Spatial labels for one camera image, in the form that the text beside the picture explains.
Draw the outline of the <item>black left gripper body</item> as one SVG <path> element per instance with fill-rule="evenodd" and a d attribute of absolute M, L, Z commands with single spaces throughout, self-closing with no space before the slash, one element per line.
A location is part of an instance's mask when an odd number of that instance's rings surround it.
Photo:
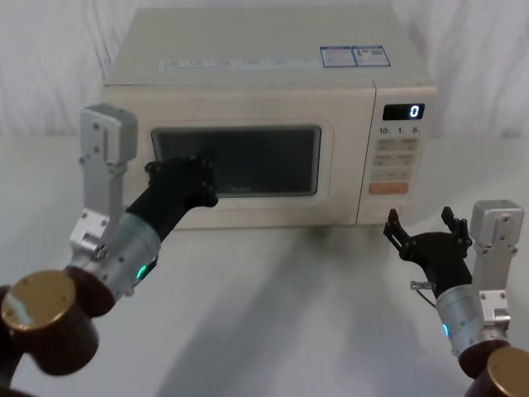
<path fill-rule="evenodd" d="M 164 162 L 164 174 L 149 180 L 147 188 L 127 208 L 146 222 L 163 241 L 200 204 L 200 174 L 197 160 L 156 160 Z"/>

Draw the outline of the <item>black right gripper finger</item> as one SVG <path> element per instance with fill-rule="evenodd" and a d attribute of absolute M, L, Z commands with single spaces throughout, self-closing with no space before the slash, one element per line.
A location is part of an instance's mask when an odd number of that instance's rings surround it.
<path fill-rule="evenodd" d="M 450 230 L 451 236 L 464 249 L 471 246 L 471 239 L 469 237 L 469 229 L 467 220 L 464 218 L 456 218 L 451 207 L 445 206 L 441 212 L 441 219 L 443 223 Z"/>
<path fill-rule="evenodd" d="M 412 238 L 402 227 L 396 209 L 391 209 L 388 213 L 388 219 L 384 225 L 384 235 L 399 253 L 411 252 Z"/>

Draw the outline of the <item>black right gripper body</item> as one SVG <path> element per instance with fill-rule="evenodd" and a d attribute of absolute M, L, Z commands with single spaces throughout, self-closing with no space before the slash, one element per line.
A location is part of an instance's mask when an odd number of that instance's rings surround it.
<path fill-rule="evenodd" d="M 446 232 L 425 232 L 409 237 L 401 245 L 399 256 L 419 265 L 427 281 L 434 285 L 433 294 L 440 296 L 448 289 L 471 284 L 465 258 L 470 239 Z"/>

